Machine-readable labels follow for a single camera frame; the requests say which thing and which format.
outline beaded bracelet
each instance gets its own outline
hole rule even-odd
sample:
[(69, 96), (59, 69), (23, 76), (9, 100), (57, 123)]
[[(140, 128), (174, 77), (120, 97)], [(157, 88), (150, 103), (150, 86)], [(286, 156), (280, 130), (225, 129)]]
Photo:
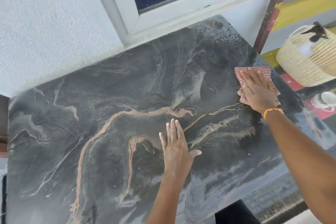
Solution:
[(285, 114), (285, 113), (283, 112), (283, 110), (280, 109), (280, 108), (269, 108), (269, 109), (267, 109), (267, 110), (262, 114), (262, 116), (264, 117), (264, 119), (266, 119), (266, 114), (267, 114), (269, 111), (273, 111), (273, 110), (277, 110), (277, 111), (282, 112), (283, 114)]

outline black marbled table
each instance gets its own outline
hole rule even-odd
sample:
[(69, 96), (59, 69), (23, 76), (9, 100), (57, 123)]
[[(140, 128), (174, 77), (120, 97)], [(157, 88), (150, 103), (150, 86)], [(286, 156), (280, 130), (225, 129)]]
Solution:
[[(260, 115), (238, 101), (234, 68), (256, 58), (216, 16), (15, 97), (7, 222), (143, 223), (164, 170), (158, 133), (171, 118), (203, 152), (177, 223), (201, 223), (284, 174)], [(300, 99), (273, 79), (287, 115), (314, 137)]]

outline woven basket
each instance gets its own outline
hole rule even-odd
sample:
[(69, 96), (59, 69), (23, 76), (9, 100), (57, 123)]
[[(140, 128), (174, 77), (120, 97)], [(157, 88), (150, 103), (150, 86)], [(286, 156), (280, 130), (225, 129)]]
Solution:
[(326, 29), (328, 39), (320, 38), (313, 46), (313, 55), (303, 56), (293, 43), (304, 43), (314, 33), (301, 35), (312, 26), (302, 26), (285, 41), (276, 55), (279, 65), (299, 84), (316, 86), (336, 78), (336, 35)]

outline basket handle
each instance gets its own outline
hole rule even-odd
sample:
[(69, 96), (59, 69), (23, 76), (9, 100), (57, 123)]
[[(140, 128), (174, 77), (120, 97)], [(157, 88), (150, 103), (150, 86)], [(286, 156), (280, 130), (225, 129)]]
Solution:
[(294, 31), (293, 33), (291, 33), (290, 35), (289, 35), (289, 37), (291, 37), (292, 35), (295, 35), (298, 31), (300, 31), (300, 30), (302, 30), (302, 29), (306, 29), (306, 30), (308, 30), (308, 29), (311, 29), (313, 26), (312, 25), (304, 25), (304, 26), (301, 26), (301, 27), (299, 27), (296, 31)]

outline red checkered rag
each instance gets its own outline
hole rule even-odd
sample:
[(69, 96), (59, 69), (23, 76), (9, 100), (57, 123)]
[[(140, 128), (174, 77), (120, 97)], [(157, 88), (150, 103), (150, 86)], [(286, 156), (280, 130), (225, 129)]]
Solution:
[[(251, 69), (255, 73), (261, 72), (266, 82), (269, 82), (271, 80), (271, 69), (269, 67), (251, 67)], [(241, 86), (240, 90), (238, 90), (237, 93), (240, 96), (239, 101), (242, 102), (243, 104), (249, 105), (249, 101), (247, 101), (245, 92), (243, 91), (243, 86), (246, 85), (246, 82), (244, 81), (244, 78), (240, 74), (240, 72), (242, 71), (247, 73), (247, 67), (235, 67), (234, 68), (234, 72)], [(274, 94), (276, 94), (277, 105), (279, 105), (280, 102), (278, 100), (278, 95), (280, 95), (280, 92), (279, 90), (277, 90), (275, 86), (274, 86)]]

